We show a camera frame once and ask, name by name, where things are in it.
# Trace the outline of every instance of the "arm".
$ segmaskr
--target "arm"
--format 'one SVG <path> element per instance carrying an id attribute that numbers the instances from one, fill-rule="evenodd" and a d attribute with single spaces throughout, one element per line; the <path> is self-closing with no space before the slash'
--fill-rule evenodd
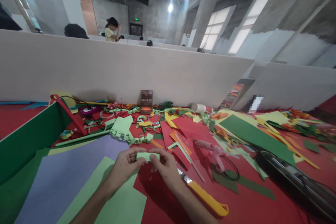
<path id="1" fill-rule="evenodd" d="M 145 163 L 144 158 L 135 161 L 137 153 L 145 151 L 145 148 L 133 147 L 120 152 L 106 179 L 70 223 L 94 223 L 106 201 Z"/>
<path id="2" fill-rule="evenodd" d="M 151 155 L 150 157 L 153 164 L 152 172 L 155 172 L 156 170 L 159 171 L 164 182 L 183 206 L 192 223 L 218 224 L 217 220 L 208 212 L 201 202 L 199 202 L 182 181 L 177 171 L 174 156 L 161 148 L 152 149 L 149 152 L 160 154 L 161 160 L 158 160 L 154 155 Z"/>

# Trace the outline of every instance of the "person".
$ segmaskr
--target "person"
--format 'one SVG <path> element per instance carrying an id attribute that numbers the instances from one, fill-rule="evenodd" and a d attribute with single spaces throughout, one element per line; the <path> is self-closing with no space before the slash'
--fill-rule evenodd
<path id="1" fill-rule="evenodd" d="M 153 41 L 152 40 L 148 40 L 147 41 L 147 46 L 151 46 L 152 47 L 153 46 Z"/>
<path id="2" fill-rule="evenodd" d="M 128 180 L 138 168 L 146 163 L 144 158 L 135 160 L 138 152 L 145 152 L 145 148 L 133 147 L 119 153 L 110 173 L 78 212 L 70 224 L 94 223 L 101 209 L 109 198 Z M 209 213 L 202 203 L 193 195 L 182 181 L 172 154 L 161 148 L 151 149 L 150 153 L 158 153 L 160 160 L 154 155 L 151 172 L 159 172 L 171 192 L 180 202 L 190 220 L 194 224 L 218 224 L 217 220 Z"/>
<path id="3" fill-rule="evenodd" d="M 86 35 L 84 28 L 80 27 L 78 24 L 68 24 L 64 28 L 64 35 L 67 37 L 77 37 L 80 39 L 89 39 Z"/>
<path id="4" fill-rule="evenodd" d="M 118 42 L 119 37 L 120 37 L 121 25 L 118 23 L 118 21 L 114 17 L 106 19 L 106 21 L 107 21 L 107 25 L 105 26 L 105 39 L 106 39 L 106 41 Z M 118 32 L 115 35 L 114 31 L 117 28 L 118 28 Z"/>

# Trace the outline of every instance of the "window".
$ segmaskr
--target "window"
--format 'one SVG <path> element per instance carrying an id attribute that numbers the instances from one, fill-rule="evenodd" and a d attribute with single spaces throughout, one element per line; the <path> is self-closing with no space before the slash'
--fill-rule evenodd
<path id="1" fill-rule="evenodd" d="M 232 46 L 229 50 L 229 53 L 236 54 L 246 39 L 248 33 L 250 32 L 253 24 L 256 22 L 261 11 L 265 7 L 268 0 L 255 0 L 254 4 L 250 8 L 248 14 L 245 16 L 242 21 L 242 26 L 238 32 L 236 38 L 234 39 Z"/>
<path id="2" fill-rule="evenodd" d="M 230 7 L 214 12 L 211 15 L 208 27 L 206 28 L 201 47 L 205 50 L 212 50 L 219 33 L 223 27 L 224 22 L 229 14 Z"/>

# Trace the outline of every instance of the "doorway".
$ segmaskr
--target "doorway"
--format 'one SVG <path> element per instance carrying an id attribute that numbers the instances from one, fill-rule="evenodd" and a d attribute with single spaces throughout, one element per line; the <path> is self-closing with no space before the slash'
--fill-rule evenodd
<path id="1" fill-rule="evenodd" d="M 129 24 L 129 33 L 135 36 L 142 36 L 142 24 Z"/>

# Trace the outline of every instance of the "pink hot glue gun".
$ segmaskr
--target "pink hot glue gun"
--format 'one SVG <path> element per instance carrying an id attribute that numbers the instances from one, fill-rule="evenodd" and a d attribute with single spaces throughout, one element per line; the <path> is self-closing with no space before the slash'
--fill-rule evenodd
<path id="1" fill-rule="evenodd" d="M 236 155 L 232 155 L 229 152 L 224 151 L 221 147 L 217 146 L 217 145 L 213 145 L 212 143 L 203 141 L 203 140 L 194 140 L 200 147 L 208 150 L 208 152 L 210 153 L 211 157 L 212 157 L 212 161 L 216 164 L 216 170 L 218 172 L 223 173 L 225 171 L 224 165 L 221 161 L 220 156 L 223 156 L 223 154 L 227 154 L 230 156 L 233 156 L 235 158 L 238 158 L 238 156 Z"/>

